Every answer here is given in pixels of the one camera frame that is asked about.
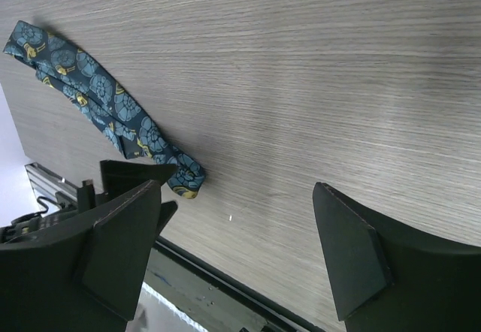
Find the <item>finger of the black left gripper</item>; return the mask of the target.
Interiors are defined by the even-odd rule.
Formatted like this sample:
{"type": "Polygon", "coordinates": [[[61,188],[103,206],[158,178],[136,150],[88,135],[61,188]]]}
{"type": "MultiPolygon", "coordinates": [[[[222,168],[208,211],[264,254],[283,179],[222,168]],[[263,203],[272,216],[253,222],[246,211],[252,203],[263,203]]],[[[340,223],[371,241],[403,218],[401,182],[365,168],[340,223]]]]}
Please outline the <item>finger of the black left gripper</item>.
{"type": "Polygon", "coordinates": [[[165,226],[169,223],[173,215],[177,212],[177,202],[167,201],[161,204],[159,220],[156,226],[156,233],[160,235],[165,226]]]}
{"type": "Polygon", "coordinates": [[[175,164],[136,164],[126,161],[104,160],[100,162],[104,192],[120,196],[149,180],[160,186],[175,174],[175,164]]]}

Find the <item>blue snail pattern tie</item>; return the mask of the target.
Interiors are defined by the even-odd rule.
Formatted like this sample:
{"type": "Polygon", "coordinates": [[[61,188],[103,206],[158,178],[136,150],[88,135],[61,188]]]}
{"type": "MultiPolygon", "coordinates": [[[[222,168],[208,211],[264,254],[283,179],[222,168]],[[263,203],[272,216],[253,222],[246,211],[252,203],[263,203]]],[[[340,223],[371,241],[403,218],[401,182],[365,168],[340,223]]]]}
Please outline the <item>blue snail pattern tie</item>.
{"type": "Polygon", "coordinates": [[[204,168],[168,142],[145,109],[86,51],[20,20],[4,52],[34,69],[43,84],[59,90],[124,158],[175,164],[177,171],[168,186],[184,198],[198,195],[204,168]]]}

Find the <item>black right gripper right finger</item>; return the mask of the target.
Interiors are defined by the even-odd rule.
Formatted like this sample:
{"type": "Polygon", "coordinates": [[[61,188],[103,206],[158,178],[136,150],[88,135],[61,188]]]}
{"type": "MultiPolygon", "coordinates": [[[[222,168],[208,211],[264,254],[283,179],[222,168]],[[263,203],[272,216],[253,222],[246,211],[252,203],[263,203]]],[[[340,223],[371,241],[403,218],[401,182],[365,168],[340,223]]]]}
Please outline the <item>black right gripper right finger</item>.
{"type": "Polygon", "coordinates": [[[313,209],[347,331],[478,331],[480,248],[420,231],[327,183],[313,209]]]}

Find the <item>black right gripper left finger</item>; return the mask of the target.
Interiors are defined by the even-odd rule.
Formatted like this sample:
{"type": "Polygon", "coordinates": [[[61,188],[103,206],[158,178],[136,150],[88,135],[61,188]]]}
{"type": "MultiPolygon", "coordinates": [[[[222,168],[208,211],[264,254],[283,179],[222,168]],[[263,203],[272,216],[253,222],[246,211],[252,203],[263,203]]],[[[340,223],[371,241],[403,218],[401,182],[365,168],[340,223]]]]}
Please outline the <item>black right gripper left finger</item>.
{"type": "Polygon", "coordinates": [[[135,316],[161,212],[142,185],[1,246],[3,331],[124,331],[135,316]]]}

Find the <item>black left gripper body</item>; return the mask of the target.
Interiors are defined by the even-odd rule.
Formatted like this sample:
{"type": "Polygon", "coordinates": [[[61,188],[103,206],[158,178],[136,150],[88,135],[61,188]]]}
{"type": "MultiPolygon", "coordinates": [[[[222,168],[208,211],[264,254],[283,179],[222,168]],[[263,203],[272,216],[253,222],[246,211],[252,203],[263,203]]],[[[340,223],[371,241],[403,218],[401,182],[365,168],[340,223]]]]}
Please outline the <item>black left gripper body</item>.
{"type": "Polygon", "coordinates": [[[10,225],[1,227],[1,243],[13,243],[21,236],[30,234],[53,225],[58,225],[87,210],[91,210],[108,201],[108,193],[96,193],[90,181],[76,189],[77,199],[74,201],[63,192],[55,194],[56,200],[40,196],[37,202],[44,210],[28,213],[14,219],[10,225]]]}

